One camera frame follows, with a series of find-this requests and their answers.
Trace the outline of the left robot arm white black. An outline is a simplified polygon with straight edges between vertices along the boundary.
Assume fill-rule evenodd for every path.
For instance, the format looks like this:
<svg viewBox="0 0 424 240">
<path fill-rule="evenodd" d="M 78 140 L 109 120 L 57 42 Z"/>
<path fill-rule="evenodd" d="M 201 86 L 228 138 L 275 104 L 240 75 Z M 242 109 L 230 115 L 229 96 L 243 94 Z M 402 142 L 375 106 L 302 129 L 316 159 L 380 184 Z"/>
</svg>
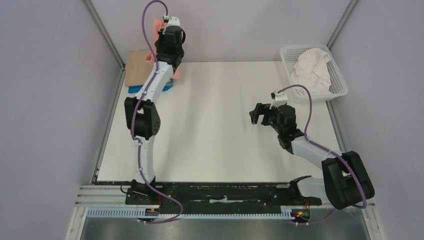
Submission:
<svg viewBox="0 0 424 240">
<path fill-rule="evenodd" d="M 138 197 L 144 204 L 152 204 L 159 194 L 153 186 L 153 145 L 161 126 L 156 108 L 166 83 L 173 77 L 184 57 L 184 30 L 176 25 L 166 26 L 158 32 L 155 42 L 155 66 L 149 80 L 134 97 L 124 101 L 125 117 L 131 137 L 136 144 L 137 169 L 131 181 L 129 194 Z"/>
</svg>

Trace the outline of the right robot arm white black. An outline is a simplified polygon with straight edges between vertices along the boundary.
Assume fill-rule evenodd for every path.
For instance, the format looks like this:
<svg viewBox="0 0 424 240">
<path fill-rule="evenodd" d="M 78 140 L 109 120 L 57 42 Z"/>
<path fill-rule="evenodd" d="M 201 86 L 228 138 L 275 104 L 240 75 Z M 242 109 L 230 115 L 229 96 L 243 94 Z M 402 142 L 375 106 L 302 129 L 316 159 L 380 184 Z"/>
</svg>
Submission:
<svg viewBox="0 0 424 240">
<path fill-rule="evenodd" d="M 366 208 L 375 196 L 375 189 L 361 157 L 355 151 L 331 150 L 309 138 L 297 127 L 295 108 L 284 104 L 278 107 L 257 103 L 249 112 L 252 124 L 270 126 L 277 133 L 282 149 L 301 157 L 320 170 L 322 177 L 298 177 L 290 182 L 289 199 L 302 204 L 308 198 L 327 200 L 337 210 L 347 207 Z"/>
</svg>

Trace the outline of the pink t shirt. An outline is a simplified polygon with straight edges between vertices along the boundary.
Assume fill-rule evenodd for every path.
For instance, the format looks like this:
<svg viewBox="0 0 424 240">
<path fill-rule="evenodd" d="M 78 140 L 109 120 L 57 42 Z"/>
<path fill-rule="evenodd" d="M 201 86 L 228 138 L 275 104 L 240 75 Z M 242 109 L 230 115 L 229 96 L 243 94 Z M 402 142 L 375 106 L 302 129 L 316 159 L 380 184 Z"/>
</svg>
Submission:
<svg viewBox="0 0 424 240">
<path fill-rule="evenodd" d="M 152 49 L 153 52 L 156 52 L 156 46 L 155 46 L 155 42 L 159 39 L 159 30 L 162 29 L 164 26 L 166 25 L 166 23 L 163 20 L 159 20 L 157 18 L 154 19 L 153 24 L 152 24 L 152 36 L 153 36 L 153 45 L 152 45 Z M 149 50 L 146 57 L 145 57 L 145 61 L 150 65 L 153 66 L 154 65 L 154 57 L 152 52 Z M 175 73 L 172 76 L 172 79 L 174 80 L 178 80 L 180 78 L 180 69 L 177 68 Z"/>
</svg>

